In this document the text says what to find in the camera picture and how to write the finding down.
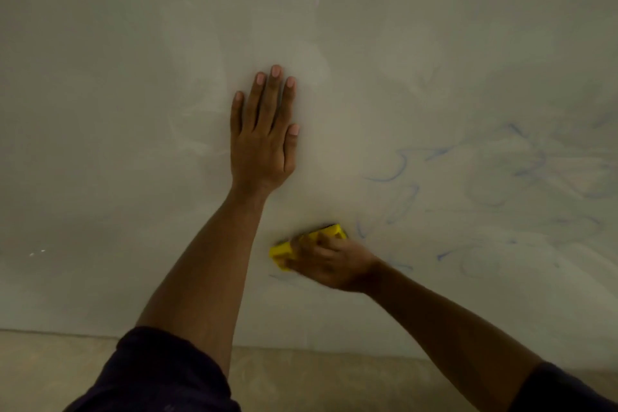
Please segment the yellow eraser sponge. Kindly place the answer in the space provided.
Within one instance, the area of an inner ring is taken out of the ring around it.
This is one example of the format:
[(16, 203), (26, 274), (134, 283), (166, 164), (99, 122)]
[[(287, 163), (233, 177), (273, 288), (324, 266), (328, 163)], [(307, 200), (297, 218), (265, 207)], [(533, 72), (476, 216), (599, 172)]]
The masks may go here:
[[(313, 230), (307, 233), (305, 236), (316, 241), (320, 234), (329, 236), (330, 238), (347, 239), (348, 236), (342, 226), (338, 223), (332, 224), (320, 229)], [(293, 256), (292, 247), (290, 241), (284, 241), (272, 246), (269, 249), (269, 257), (275, 263), (275, 265), (282, 271), (287, 272), (289, 268), (286, 266), (286, 260), (291, 259)]]

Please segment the person's left forearm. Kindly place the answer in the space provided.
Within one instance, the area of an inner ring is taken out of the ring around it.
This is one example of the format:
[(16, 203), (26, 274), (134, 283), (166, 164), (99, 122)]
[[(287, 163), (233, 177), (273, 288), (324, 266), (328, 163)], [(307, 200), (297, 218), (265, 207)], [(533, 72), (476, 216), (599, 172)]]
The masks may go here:
[(187, 340), (229, 375), (251, 248), (270, 192), (233, 184), (154, 291), (137, 327)]

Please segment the person's left hand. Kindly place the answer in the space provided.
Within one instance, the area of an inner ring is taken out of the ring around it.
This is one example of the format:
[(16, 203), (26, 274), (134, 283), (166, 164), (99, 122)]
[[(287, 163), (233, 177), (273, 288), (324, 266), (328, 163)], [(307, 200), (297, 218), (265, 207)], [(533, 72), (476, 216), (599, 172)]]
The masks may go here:
[(284, 173), (283, 148), (287, 128), (294, 124), (297, 80), (293, 76), (286, 77), (282, 68), (273, 126), (269, 133), (259, 133), (256, 131), (259, 110), (256, 78), (260, 72), (255, 74), (249, 93), (244, 94), (242, 131), (239, 135), (230, 135), (230, 166), (233, 193), (265, 199), (291, 175)]

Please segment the white whiteboard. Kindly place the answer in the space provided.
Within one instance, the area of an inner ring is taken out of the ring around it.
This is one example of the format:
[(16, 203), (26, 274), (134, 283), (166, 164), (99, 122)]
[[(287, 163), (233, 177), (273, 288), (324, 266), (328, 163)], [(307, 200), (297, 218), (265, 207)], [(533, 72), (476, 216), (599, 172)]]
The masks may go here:
[(235, 342), (422, 356), (279, 271), (339, 223), (565, 368), (618, 370), (618, 0), (0, 0), (0, 329), (121, 336), (230, 185), (229, 109), (298, 80)]

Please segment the dark navy shirt sleeve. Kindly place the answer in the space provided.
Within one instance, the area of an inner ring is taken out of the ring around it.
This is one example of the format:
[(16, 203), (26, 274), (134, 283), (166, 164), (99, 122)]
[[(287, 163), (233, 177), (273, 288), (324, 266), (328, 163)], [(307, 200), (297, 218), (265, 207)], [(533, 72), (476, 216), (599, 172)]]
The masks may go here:
[(544, 362), (522, 384), (508, 412), (618, 412), (618, 403)]
[(63, 412), (242, 412), (218, 364), (163, 330), (128, 331), (93, 385)]

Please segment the person's right forearm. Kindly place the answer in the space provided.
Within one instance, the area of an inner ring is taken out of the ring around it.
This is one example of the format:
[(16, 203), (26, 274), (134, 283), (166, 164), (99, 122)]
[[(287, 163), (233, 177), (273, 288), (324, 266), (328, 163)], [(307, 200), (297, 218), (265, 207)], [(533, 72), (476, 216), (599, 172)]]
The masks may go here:
[(543, 360), (493, 324), (378, 259), (362, 290), (480, 412), (507, 412)]

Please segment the person's right hand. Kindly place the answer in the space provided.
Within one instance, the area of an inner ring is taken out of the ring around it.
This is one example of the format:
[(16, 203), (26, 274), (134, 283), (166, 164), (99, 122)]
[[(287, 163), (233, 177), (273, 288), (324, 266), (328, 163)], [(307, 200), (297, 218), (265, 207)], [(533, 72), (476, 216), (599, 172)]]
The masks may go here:
[(316, 239), (298, 236), (290, 246), (292, 254), (282, 259), (285, 268), (336, 290), (366, 293), (385, 265), (361, 244), (325, 233)]

